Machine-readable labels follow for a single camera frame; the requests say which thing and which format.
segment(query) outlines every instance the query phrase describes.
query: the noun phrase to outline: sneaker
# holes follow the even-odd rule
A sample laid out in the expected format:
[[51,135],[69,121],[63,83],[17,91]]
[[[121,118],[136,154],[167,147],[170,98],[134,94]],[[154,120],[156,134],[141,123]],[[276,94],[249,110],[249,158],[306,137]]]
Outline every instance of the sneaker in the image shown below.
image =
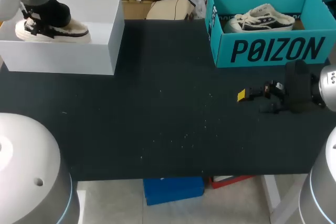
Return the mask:
[[27,18],[16,24],[15,33],[24,41],[70,43],[91,41],[88,28],[74,19],[71,19],[65,27],[54,27],[44,24],[40,19]]
[[226,23],[224,32],[288,31],[292,30],[294,22],[293,17],[277,12],[270,4],[263,4],[243,15],[235,15]]

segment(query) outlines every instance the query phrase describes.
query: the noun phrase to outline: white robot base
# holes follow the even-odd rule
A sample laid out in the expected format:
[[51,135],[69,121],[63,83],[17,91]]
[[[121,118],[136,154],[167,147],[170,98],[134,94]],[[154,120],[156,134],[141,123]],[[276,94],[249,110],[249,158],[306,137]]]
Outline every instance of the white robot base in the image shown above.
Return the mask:
[[78,195],[52,134],[0,113],[0,223],[77,224]]

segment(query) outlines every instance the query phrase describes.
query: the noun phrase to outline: black table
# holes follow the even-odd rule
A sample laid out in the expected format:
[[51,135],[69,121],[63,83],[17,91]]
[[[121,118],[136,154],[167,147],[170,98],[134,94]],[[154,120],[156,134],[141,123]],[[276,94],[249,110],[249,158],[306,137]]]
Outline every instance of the black table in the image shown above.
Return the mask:
[[[311,66],[318,73],[322,66]],[[0,72],[0,112],[41,122],[75,180],[307,173],[336,114],[258,113],[284,67],[217,69],[203,20],[126,21],[115,76]]]

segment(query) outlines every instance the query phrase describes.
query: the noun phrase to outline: white table leg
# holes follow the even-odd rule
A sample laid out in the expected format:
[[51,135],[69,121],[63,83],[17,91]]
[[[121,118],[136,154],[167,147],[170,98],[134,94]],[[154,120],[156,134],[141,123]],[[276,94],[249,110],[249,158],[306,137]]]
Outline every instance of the white table leg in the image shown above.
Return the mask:
[[307,174],[300,175],[281,201],[274,175],[262,177],[271,224],[285,224],[299,207],[299,196],[306,176]]

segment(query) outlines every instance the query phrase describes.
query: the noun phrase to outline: blue led ring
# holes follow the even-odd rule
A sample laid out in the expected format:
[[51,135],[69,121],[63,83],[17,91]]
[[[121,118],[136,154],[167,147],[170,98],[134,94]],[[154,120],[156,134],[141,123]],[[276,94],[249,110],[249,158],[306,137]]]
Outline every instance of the blue led ring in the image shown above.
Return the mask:
[[71,183],[71,191],[70,191],[70,197],[69,197],[68,205],[65,208],[64,213],[62,214],[61,218],[59,218],[59,220],[58,220],[58,222],[56,224],[60,224],[63,221],[64,216],[67,213],[67,211],[69,209],[69,206],[70,206],[70,203],[71,203],[71,199],[72,199],[72,179],[71,179],[71,175],[70,175],[70,183]]

